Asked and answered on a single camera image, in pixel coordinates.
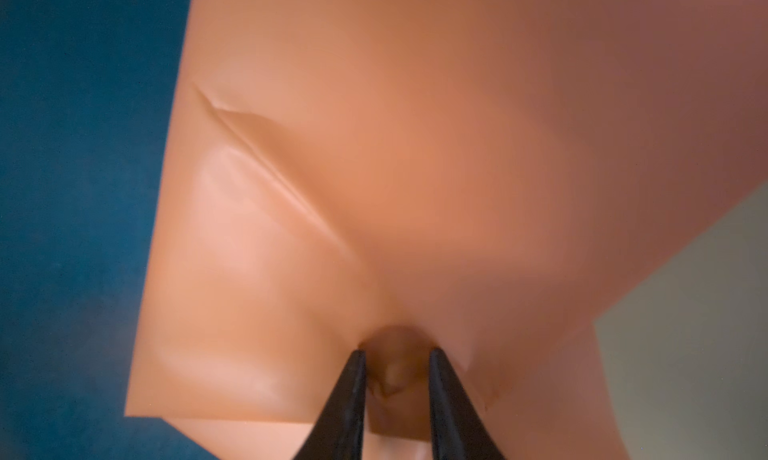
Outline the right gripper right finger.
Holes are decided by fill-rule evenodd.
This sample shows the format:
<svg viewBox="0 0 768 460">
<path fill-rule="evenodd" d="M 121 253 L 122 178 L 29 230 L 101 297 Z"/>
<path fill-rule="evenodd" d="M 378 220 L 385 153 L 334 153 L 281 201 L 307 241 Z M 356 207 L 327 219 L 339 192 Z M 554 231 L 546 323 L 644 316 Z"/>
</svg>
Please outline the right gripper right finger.
<svg viewBox="0 0 768 460">
<path fill-rule="evenodd" d="M 432 456 L 437 460 L 505 460 L 477 414 L 446 353 L 429 354 Z"/>
</svg>

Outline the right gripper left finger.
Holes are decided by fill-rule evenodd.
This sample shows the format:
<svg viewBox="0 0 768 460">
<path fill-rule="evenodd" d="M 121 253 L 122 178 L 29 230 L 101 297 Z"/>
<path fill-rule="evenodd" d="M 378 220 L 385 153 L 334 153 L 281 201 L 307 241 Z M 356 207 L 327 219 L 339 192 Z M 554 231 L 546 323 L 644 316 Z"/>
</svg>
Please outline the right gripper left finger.
<svg viewBox="0 0 768 460">
<path fill-rule="evenodd" d="M 294 460 L 361 460 L 366 402 L 366 355 L 353 351 Z"/>
</svg>

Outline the orange wrapping paper sheet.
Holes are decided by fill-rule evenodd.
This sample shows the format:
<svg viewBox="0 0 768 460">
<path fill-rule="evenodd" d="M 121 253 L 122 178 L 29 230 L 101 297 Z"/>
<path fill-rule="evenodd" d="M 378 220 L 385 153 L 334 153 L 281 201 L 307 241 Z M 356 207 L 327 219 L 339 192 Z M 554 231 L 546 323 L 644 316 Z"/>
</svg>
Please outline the orange wrapping paper sheet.
<svg viewBox="0 0 768 460">
<path fill-rule="evenodd" d="M 623 459 L 594 319 L 767 177 L 767 0 L 192 0 L 125 412 L 291 458 L 368 343 L 508 458 Z"/>
</svg>

